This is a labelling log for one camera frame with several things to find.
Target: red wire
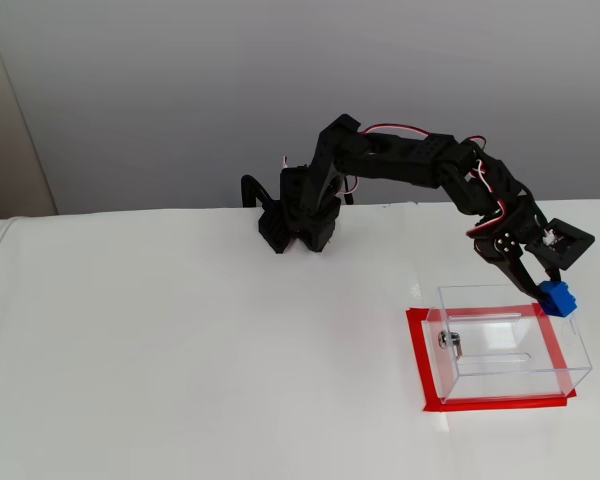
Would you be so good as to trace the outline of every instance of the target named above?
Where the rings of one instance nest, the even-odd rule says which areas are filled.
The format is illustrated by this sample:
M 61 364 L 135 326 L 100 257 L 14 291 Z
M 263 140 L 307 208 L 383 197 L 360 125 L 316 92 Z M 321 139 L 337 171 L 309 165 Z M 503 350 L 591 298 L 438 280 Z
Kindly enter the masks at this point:
M 345 192 L 338 192 L 339 195 L 348 195 L 350 193 L 355 192 L 358 189 L 358 185 L 360 185 L 360 179 L 358 177 L 356 177 L 356 183 L 353 184 L 353 188 L 351 190 L 345 191 Z
M 482 168 L 482 160 L 478 160 L 477 172 L 478 172 L 478 176 L 480 177 L 480 180 L 482 181 L 482 183 L 484 183 L 487 186 L 487 190 L 489 190 L 489 193 L 493 193 L 493 188 L 491 188 L 491 185 L 489 185 L 489 183 L 482 176 L 483 173 L 487 173 L 486 170 L 483 170 L 483 168 Z M 498 205 L 500 206 L 500 210 L 502 211 L 502 213 L 500 214 L 499 217 L 492 218 L 488 222 L 484 222 L 482 225 L 478 225 L 476 228 L 469 230 L 467 232 L 467 235 L 471 235 L 473 233 L 479 232 L 483 228 L 487 228 L 492 225 L 495 225 L 496 223 L 501 222 L 504 219 L 505 215 L 507 214 L 507 209 L 502 200 L 498 200 Z
M 367 133 L 371 133 L 374 130 L 380 130 L 381 128 L 394 128 L 396 130 L 407 130 L 409 132 L 419 133 L 420 135 L 424 135 L 425 137 L 430 135 L 429 132 L 423 130 L 418 127 L 412 127 L 410 125 L 400 125 L 398 123 L 379 123 L 377 125 L 372 125 L 366 130 L 360 132 L 361 135 L 366 135 Z
M 467 138 L 467 140 L 471 140 L 472 142 L 475 140 L 482 140 L 482 149 L 484 149 L 484 147 L 487 146 L 487 139 L 484 138 L 482 135 L 474 135 L 473 137 L 469 137 Z

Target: clear plastic box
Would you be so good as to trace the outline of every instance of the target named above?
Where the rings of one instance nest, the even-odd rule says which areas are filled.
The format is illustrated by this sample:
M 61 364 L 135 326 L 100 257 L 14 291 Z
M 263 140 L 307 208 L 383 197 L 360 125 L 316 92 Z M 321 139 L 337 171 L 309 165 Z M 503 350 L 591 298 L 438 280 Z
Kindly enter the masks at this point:
M 423 324 L 443 403 L 568 397 L 591 371 L 576 320 L 512 285 L 441 287 Z

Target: white tabletop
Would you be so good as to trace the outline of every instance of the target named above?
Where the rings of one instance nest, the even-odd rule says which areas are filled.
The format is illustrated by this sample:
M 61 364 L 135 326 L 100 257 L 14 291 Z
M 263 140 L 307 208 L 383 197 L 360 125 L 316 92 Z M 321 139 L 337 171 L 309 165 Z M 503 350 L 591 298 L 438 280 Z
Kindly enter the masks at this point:
M 600 201 L 542 206 L 597 238 L 565 275 L 594 370 L 566 408 L 448 415 L 404 312 L 505 281 L 450 204 L 343 208 L 321 254 L 273 254 L 255 209 L 18 220 L 0 480 L 600 478 Z

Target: robotic arm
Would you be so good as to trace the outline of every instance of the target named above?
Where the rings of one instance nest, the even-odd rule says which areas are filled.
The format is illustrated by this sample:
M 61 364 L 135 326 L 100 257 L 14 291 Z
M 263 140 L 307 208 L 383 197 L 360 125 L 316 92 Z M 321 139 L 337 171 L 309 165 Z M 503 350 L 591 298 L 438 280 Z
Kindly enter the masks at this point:
M 309 167 L 282 170 L 280 200 L 272 200 L 253 177 L 242 178 L 243 206 L 262 202 L 260 233 L 276 253 L 283 253 L 294 237 L 309 250 L 322 251 L 335 229 L 341 204 L 337 194 L 347 175 L 442 187 L 461 213 L 481 216 L 467 232 L 478 255 L 538 300 L 546 313 L 566 316 L 575 309 L 560 270 L 593 244 L 592 235 L 558 219 L 548 222 L 529 189 L 471 139 L 458 143 L 451 135 L 422 132 L 426 138 L 415 140 L 371 129 L 358 132 L 359 127 L 341 115 L 324 129 Z M 535 284 L 520 261 L 522 245 L 550 281 Z

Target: metal screw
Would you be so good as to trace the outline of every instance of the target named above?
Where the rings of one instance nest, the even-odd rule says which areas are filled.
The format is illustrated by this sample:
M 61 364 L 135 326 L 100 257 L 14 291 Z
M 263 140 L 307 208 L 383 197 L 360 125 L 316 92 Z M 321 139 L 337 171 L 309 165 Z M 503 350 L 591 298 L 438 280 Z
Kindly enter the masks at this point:
M 462 346 L 460 345 L 460 334 L 456 332 L 447 332 L 442 331 L 438 334 L 438 344 L 440 348 L 448 348 L 451 345 L 456 347 L 456 358 L 460 358 L 462 356 Z

